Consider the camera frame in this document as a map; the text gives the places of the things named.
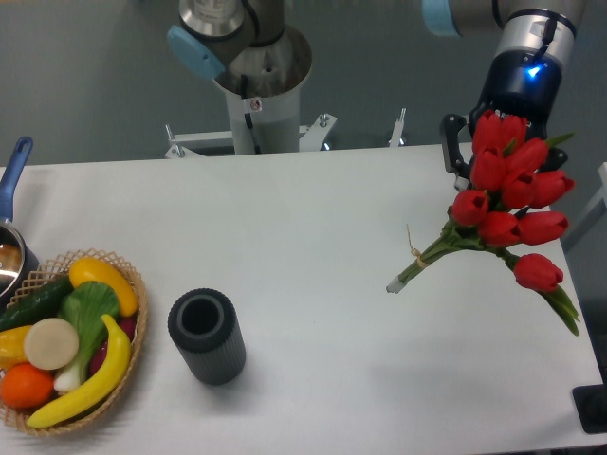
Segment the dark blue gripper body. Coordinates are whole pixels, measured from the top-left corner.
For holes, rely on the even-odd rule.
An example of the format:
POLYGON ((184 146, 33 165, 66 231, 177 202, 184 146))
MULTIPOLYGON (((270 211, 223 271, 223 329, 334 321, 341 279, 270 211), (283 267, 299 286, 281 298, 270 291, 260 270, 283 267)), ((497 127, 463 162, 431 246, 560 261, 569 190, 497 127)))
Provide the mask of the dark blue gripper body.
POLYGON ((532 52, 504 52, 491 63, 477 105, 469 113, 473 135, 488 110, 526 118, 527 137, 547 137, 546 125, 561 85, 560 66, 532 52))

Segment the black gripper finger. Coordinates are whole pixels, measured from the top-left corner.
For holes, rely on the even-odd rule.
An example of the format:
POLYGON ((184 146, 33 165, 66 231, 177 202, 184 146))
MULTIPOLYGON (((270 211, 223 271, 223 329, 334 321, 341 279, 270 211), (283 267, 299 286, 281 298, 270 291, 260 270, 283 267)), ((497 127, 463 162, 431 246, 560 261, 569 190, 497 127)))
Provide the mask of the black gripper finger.
POLYGON ((540 167, 541 173, 557 171, 568 160, 568 153, 558 147, 550 148, 545 162, 540 167))
POLYGON ((446 114, 439 125, 445 171, 454 176, 457 191, 469 188, 469 163, 460 150, 459 133, 468 126, 465 117, 446 114))

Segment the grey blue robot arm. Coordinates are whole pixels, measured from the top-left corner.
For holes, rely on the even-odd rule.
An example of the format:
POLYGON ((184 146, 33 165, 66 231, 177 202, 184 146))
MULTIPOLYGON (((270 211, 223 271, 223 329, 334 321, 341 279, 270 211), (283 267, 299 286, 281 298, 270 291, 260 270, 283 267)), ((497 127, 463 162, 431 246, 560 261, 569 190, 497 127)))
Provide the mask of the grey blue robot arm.
MULTIPOLYGON (((425 24, 438 36, 501 32, 476 106, 466 117, 447 116, 440 126, 445 167, 458 190, 469 184, 471 171, 458 135, 475 133, 486 111, 524 117, 530 137, 545 137, 584 10, 582 1, 423 3, 425 24)), ((224 92, 237 154, 321 148, 326 120, 307 133, 300 130, 300 90, 311 69, 311 48, 285 22, 282 2, 183 1, 167 41, 185 67, 224 92)))

